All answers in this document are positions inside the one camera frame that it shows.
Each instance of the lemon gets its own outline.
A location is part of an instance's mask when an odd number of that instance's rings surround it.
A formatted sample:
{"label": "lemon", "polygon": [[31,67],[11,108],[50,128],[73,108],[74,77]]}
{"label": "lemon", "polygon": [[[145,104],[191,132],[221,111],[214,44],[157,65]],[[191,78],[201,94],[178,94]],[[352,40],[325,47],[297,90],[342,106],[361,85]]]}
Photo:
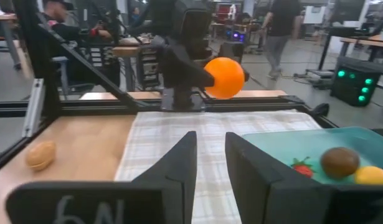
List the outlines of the lemon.
{"label": "lemon", "polygon": [[383,184],[383,169],[375,166],[359,168],[354,174],[357,184]]}

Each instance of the orange ball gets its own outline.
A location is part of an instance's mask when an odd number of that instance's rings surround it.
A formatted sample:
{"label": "orange ball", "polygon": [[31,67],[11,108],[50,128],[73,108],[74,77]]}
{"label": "orange ball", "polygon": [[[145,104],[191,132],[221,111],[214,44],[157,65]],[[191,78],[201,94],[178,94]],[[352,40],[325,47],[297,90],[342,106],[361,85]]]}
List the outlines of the orange ball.
{"label": "orange ball", "polygon": [[208,62],[204,69],[214,77],[214,86],[205,87],[205,90],[215,98],[229,99],[244,86],[244,71],[235,60],[226,57],[215,58]]}

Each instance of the floor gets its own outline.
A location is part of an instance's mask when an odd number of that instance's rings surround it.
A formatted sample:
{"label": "floor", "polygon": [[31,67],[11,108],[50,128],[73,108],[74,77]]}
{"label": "floor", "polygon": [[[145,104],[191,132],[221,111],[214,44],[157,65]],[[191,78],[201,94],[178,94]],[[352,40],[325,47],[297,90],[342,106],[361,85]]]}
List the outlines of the floor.
{"label": "floor", "polygon": [[[220,41],[212,43],[218,50]],[[297,40],[288,43],[282,57],[283,75],[304,73],[307,68],[317,68],[322,47],[312,42]],[[366,57],[364,52],[354,52],[354,57]],[[336,55],[326,58],[324,68],[332,69]],[[292,79],[279,78],[273,81],[266,77],[270,70],[263,55],[244,55],[243,67],[251,74],[245,84],[245,90],[284,90],[289,95],[296,95],[310,107],[320,103],[329,103],[328,118],[339,126],[362,126],[365,128],[383,128],[383,90],[376,89],[372,103],[365,108],[355,108],[329,96],[328,90],[316,90],[311,85],[295,82]],[[8,53],[0,53],[0,101],[19,101],[31,92],[32,79],[25,78],[22,72],[12,69],[12,60]],[[125,89],[125,78],[121,77],[121,89]],[[93,91],[102,91],[101,87]],[[0,118],[0,152],[21,136],[23,118]]]}

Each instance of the checkered cloth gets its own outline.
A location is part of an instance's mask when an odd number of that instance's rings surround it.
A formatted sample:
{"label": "checkered cloth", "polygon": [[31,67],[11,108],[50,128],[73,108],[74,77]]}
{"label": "checkered cloth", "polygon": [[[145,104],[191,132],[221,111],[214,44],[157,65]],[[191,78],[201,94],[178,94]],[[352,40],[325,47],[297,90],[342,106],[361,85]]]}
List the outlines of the checkered cloth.
{"label": "checkered cloth", "polygon": [[241,223],[225,158],[225,134],[319,129],[296,111],[138,113],[116,181],[131,181],[167,153],[188,131],[197,132],[197,182],[192,223]]}

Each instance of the red strawberry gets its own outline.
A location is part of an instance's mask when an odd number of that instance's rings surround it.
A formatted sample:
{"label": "red strawberry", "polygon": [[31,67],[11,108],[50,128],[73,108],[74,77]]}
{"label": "red strawberry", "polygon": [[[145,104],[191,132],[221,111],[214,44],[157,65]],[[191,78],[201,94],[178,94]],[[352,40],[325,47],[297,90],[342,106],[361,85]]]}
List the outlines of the red strawberry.
{"label": "red strawberry", "polygon": [[297,172],[311,178],[313,176],[313,174],[315,173],[315,171],[311,169],[311,165],[309,165],[305,162],[307,159],[309,159],[309,157],[306,157],[302,161],[299,161],[298,159],[294,158],[293,164],[291,166]]}

